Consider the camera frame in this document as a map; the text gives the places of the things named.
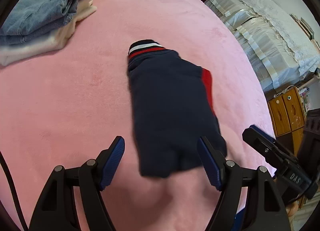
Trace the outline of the person's right hand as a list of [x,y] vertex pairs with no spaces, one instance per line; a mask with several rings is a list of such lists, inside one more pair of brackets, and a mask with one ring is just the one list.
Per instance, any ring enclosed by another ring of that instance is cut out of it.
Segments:
[[292,217],[293,215],[295,215],[295,213],[298,211],[298,209],[299,209],[299,204],[297,203],[297,201],[288,205],[286,207],[286,212],[287,212],[288,217]]

